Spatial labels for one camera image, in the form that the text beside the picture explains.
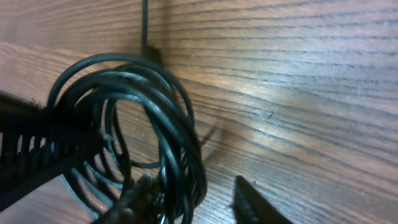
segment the wooden table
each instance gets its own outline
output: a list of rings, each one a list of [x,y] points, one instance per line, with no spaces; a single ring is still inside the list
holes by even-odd
[[[141,0],[0,0],[0,90],[43,105],[77,60],[138,53],[140,31]],[[236,175],[294,223],[398,223],[398,1],[150,0],[149,42],[211,133],[194,223],[233,222]],[[140,107],[119,108],[132,155],[155,161]],[[59,179],[0,214],[89,220]]]

